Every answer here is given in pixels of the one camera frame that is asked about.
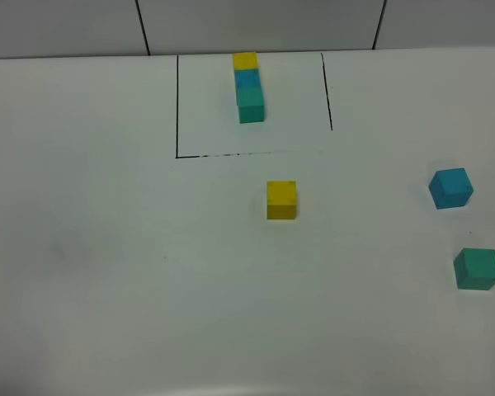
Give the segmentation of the template green cube block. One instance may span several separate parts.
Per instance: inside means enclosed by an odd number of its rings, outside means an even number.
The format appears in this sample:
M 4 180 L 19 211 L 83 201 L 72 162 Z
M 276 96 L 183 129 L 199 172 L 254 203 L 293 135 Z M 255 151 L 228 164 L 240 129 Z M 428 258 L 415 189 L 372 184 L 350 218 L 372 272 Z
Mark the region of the template green cube block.
M 261 87 L 239 87 L 236 89 L 236 97 L 241 124 L 265 120 L 265 101 Z

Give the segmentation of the template blue cube block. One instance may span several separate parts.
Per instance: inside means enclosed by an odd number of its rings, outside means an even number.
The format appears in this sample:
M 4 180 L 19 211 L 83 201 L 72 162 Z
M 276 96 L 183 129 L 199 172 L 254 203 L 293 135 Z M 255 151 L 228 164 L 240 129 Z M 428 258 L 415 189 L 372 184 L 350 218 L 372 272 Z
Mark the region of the template blue cube block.
M 237 89 L 261 86 L 260 73 L 257 68 L 235 70 L 234 79 Z

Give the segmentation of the template yellow cube block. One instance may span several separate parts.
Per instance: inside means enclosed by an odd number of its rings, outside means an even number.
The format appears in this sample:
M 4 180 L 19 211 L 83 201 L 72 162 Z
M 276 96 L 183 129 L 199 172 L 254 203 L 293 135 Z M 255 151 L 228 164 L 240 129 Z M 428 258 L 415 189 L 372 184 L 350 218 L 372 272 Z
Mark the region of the template yellow cube block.
M 235 71 L 258 69 L 257 53 L 233 53 L 233 69 Z

